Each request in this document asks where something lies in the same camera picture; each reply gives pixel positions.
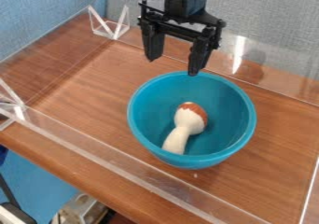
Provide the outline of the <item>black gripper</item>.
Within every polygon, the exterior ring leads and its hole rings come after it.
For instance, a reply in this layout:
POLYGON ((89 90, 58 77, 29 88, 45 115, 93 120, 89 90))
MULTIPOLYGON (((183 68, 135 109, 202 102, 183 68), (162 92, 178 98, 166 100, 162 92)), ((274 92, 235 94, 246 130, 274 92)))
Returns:
POLYGON ((139 6, 142 42, 149 61, 162 56, 167 35, 195 41, 189 57, 189 75, 195 76, 206 67, 213 49, 219 47, 226 21, 207 12, 207 0, 165 0, 163 9, 142 0, 139 6))

